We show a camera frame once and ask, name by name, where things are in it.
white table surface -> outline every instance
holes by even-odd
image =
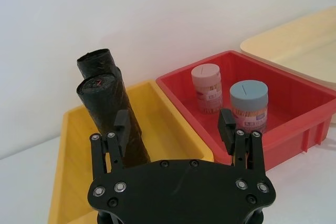
[[[0,160],[0,223],[47,223],[58,144],[55,138]],[[267,176],[277,198],[264,209],[265,224],[336,223],[336,128],[329,129],[321,146],[282,163]]]

jar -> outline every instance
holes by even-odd
[[[230,88],[230,101],[239,129],[247,133],[265,132],[268,105],[266,84],[256,80],[237,82]]]
[[[202,64],[191,71],[197,103],[203,113],[215,113],[223,106],[221,72],[216,64]]]

plastic container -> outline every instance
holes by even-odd
[[[267,126],[268,88],[256,80],[245,80],[230,88],[232,113],[237,127],[247,133],[265,132]]]
[[[127,91],[151,161],[214,160],[211,150],[154,81],[129,87]],[[97,221],[97,212],[91,213],[87,201],[92,183],[89,136],[94,132],[97,128],[84,106],[64,115],[49,224]]]
[[[240,48],[258,60],[336,90],[336,6],[253,36]]]
[[[202,64],[191,71],[198,106],[204,113],[214,113],[223,106],[221,72],[215,64]]]
[[[267,132],[263,135],[266,169],[325,139],[331,116],[336,112],[335,91],[235,51],[227,51],[177,69],[156,81],[213,151],[215,161],[230,163],[217,129],[218,113],[199,111],[190,75],[195,66],[205,63],[220,67],[225,108],[231,108],[229,89],[234,83],[252,79],[267,85],[268,121]]]

pink lid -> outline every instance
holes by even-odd
[[[202,64],[191,71],[193,83],[197,87],[209,87],[220,82],[221,72],[216,64]]]

black garbage bag roll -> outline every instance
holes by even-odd
[[[119,110],[130,110],[131,107],[122,81],[111,73],[84,80],[78,86],[77,94],[102,135],[115,130],[114,121]],[[123,158],[125,167],[150,162],[135,122],[131,118],[130,138]]]
[[[105,49],[99,49],[93,52],[88,52],[86,55],[80,57],[77,60],[77,66],[82,76],[84,77],[84,79],[97,76],[103,73],[114,74],[117,78],[121,80],[123,88],[124,88],[124,93],[126,94],[125,86],[122,80],[121,71],[114,63],[114,59],[109,49],[105,48]],[[131,121],[135,121],[138,131],[140,132],[140,135],[141,135],[142,131],[137,121],[137,118],[135,117],[135,114],[132,110],[131,105],[129,107],[129,113],[130,113]]]

